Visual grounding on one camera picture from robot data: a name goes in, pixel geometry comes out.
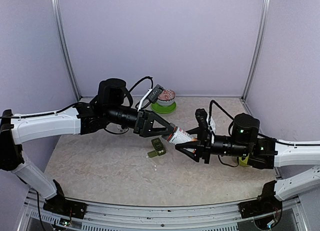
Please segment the amber bottle grey cap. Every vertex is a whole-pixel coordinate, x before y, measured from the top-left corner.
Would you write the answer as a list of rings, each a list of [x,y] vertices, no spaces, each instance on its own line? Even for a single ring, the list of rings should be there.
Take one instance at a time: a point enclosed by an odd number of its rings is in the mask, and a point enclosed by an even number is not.
[[[197,141],[195,137],[178,126],[173,129],[173,132],[166,138],[166,140],[168,143],[173,145]]]

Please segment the green pill organizer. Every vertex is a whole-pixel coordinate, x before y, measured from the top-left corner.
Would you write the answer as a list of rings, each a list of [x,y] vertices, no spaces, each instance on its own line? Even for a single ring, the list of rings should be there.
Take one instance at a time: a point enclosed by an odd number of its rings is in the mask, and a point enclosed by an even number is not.
[[[151,144],[152,144],[154,150],[147,153],[147,156],[149,158],[154,158],[154,157],[162,156],[162,155],[166,154],[167,150],[166,150],[164,144],[162,143],[162,141],[160,140],[160,138],[152,139]]]

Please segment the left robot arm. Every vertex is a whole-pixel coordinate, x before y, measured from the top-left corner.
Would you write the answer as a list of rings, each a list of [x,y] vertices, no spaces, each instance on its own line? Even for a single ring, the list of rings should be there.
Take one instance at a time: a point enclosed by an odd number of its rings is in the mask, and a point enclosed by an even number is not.
[[[23,153],[22,144],[61,135],[86,135],[109,124],[133,130],[140,137],[170,135],[174,127],[153,111],[134,109],[126,82],[109,78],[99,83],[89,103],[77,102],[61,110],[35,114],[13,114],[5,110],[0,118],[0,168],[15,174],[35,189],[57,212],[70,209],[60,185],[48,178]]]

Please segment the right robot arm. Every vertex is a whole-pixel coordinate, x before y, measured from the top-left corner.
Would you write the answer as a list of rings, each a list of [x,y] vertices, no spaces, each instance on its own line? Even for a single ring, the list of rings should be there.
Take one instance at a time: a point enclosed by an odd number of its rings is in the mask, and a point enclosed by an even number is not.
[[[211,155],[236,157],[246,160],[246,165],[263,170],[287,166],[310,166],[311,168],[287,179],[266,183],[270,193],[256,201],[256,209],[266,213],[276,200],[284,201],[320,185],[319,141],[285,141],[271,138],[259,132],[260,121],[249,114],[231,116],[229,135],[215,134],[212,112],[197,109],[198,127],[190,130],[196,140],[179,142],[175,148],[198,162],[208,163]]]

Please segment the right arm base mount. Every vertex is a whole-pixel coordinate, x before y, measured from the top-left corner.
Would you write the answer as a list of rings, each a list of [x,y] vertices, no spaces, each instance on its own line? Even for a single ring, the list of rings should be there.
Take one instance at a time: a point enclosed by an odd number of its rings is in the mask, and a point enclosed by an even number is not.
[[[261,194],[256,199],[238,204],[242,219],[265,215],[281,210],[283,202],[276,199],[273,193]]]

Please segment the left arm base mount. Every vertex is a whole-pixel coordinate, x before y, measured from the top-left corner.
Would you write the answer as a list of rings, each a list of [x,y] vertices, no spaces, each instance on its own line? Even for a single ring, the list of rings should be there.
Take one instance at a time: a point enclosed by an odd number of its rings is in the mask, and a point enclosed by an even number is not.
[[[55,196],[45,201],[43,209],[62,216],[83,219],[87,210],[84,202],[73,201],[65,197]]]

